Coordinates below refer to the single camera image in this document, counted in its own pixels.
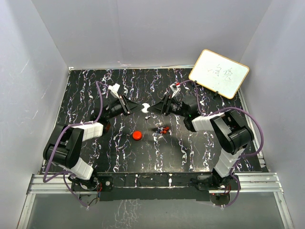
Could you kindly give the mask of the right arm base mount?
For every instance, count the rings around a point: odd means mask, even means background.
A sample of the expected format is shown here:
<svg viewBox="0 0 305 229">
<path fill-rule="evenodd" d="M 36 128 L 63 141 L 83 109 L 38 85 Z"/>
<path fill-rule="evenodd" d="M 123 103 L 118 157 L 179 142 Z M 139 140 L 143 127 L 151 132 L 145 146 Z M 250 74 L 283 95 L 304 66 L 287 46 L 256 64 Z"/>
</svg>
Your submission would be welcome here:
<svg viewBox="0 0 305 229">
<path fill-rule="evenodd" d="M 199 175 L 190 180 L 191 184 L 199 191 L 222 190 L 227 186 L 237 190 L 237 181 L 239 181 L 238 176 L 221 178 L 217 175 Z"/>
</svg>

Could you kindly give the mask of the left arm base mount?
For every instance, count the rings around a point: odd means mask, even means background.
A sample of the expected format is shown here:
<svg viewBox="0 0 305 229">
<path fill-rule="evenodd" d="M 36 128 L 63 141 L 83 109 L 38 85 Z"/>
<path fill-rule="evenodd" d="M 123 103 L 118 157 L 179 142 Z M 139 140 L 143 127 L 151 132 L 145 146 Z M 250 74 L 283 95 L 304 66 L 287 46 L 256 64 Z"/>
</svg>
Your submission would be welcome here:
<svg viewBox="0 0 305 229">
<path fill-rule="evenodd" d="M 72 182 L 71 188 L 73 191 L 105 192 L 113 189 L 112 177 L 92 177 L 90 180 L 82 180 L 69 176 L 68 180 Z"/>
</svg>

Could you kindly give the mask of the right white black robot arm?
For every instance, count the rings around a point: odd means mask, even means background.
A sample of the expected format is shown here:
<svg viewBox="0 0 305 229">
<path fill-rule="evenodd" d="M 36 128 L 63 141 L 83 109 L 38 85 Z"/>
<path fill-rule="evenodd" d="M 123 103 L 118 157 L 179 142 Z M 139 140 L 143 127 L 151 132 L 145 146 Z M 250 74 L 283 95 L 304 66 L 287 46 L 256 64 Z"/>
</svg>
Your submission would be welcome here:
<svg viewBox="0 0 305 229">
<path fill-rule="evenodd" d="M 221 154 L 213 168 L 213 185 L 224 189 L 229 185 L 229 175 L 233 173 L 233 165 L 244 149 L 254 139 L 254 134 L 247 123 L 234 109 L 226 112 L 202 116 L 199 114 L 195 96 L 186 95 L 179 102 L 166 95 L 160 102 L 147 108 L 147 111 L 159 114 L 175 114 L 184 117 L 184 125 L 191 132 L 214 131 L 221 146 Z"/>
</svg>

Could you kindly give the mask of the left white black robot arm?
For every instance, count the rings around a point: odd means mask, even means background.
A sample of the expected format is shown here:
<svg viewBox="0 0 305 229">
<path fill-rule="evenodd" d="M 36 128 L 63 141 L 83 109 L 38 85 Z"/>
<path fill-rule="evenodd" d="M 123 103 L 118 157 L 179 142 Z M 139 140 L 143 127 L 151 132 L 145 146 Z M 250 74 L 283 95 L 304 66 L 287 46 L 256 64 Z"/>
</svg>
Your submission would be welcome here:
<svg viewBox="0 0 305 229">
<path fill-rule="evenodd" d="M 74 174 L 82 180 L 81 183 L 87 190 L 96 189 L 99 182 L 93 175 L 94 169 L 81 158 L 82 143 L 107 133 L 111 126 L 110 119 L 120 115 L 128 116 L 144 108 L 144 105 L 120 95 L 110 104 L 100 106 L 99 110 L 95 109 L 88 122 L 57 124 L 43 151 L 43 158 L 48 162 L 45 174 L 48 173 L 51 164 L 55 164 L 65 170 L 62 174 Z"/>
</svg>

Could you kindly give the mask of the white earbud charging case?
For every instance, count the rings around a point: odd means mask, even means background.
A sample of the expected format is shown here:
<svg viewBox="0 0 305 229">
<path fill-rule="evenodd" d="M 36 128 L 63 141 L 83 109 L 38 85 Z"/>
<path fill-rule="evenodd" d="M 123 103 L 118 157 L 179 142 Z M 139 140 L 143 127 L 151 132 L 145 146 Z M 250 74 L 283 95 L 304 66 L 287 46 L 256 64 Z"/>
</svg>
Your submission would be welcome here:
<svg viewBox="0 0 305 229">
<path fill-rule="evenodd" d="M 148 108 L 150 107 L 150 105 L 148 103 L 143 103 L 142 106 L 143 106 L 143 108 L 141 109 L 141 111 L 144 114 L 148 113 Z"/>
</svg>

